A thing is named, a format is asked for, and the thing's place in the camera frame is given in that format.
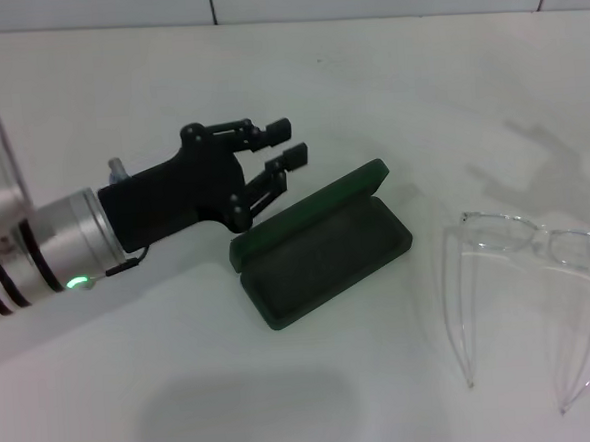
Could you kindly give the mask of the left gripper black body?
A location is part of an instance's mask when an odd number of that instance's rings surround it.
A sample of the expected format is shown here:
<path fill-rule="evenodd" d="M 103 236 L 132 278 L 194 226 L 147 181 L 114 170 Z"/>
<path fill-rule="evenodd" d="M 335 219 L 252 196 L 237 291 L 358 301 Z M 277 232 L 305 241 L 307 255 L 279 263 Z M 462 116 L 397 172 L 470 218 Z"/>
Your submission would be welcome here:
<path fill-rule="evenodd" d="M 197 123 L 180 135 L 181 147 L 170 160 L 98 192 L 126 252 L 199 222 L 214 221 L 236 234 L 251 227 L 246 181 L 228 136 Z"/>

